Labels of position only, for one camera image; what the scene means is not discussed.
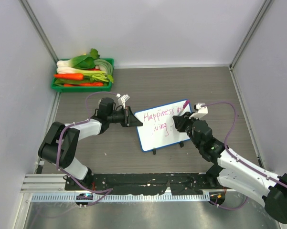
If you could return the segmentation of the white marker with magenta cap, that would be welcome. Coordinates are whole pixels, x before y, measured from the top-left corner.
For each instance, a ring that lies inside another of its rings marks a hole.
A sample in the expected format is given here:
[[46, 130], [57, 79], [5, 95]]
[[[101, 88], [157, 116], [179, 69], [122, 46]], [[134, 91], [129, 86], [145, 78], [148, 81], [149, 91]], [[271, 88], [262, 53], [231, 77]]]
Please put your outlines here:
[[185, 109], [187, 109], [187, 106], [190, 104], [189, 100], [180, 100], [180, 101], [175, 101], [173, 103], [170, 103], [171, 106], [174, 106], [176, 108], [176, 112], [172, 115], [176, 116], [181, 116]]

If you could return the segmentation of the blue framed whiteboard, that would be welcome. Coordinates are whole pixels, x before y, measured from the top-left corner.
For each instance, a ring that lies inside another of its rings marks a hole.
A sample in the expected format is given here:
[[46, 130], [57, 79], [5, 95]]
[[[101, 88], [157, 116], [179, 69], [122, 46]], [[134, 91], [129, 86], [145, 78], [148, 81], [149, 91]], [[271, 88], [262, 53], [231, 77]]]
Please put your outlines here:
[[[142, 151], [152, 151], [189, 140], [186, 133], [176, 130], [172, 118], [175, 112], [176, 108], [169, 103], [134, 113], [135, 117], [143, 123], [143, 126], [137, 127]], [[183, 114], [185, 112], [191, 112], [190, 104]]]

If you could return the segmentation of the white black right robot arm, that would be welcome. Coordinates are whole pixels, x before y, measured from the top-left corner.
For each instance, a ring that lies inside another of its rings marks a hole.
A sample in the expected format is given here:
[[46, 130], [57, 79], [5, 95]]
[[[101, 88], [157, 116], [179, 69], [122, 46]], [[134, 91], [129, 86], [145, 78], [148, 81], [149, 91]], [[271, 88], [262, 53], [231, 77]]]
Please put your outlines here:
[[267, 171], [226, 146], [213, 136], [207, 122], [186, 112], [173, 116], [175, 128], [186, 133], [203, 159], [213, 166], [206, 183], [211, 188], [231, 188], [260, 204], [276, 221], [287, 224], [287, 173]]

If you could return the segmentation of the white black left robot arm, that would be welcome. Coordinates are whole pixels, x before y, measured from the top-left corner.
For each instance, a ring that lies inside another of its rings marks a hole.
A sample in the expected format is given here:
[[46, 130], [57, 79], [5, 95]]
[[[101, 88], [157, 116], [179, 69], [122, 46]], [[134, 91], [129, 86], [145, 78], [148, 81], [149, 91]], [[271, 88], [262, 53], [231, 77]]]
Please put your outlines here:
[[119, 103], [116, 108], [112, 98], [102, 98], [90, 118], [72, 124], [52, 123], [40, 145], [38, 156], [70, 176], [81, 190], [88, 190], [93, 184], [93, 174], [75, 157], [78, 141], [100, 135], [110, 124], [117, 123], [122, 127], [143, 126], [129, 106]]

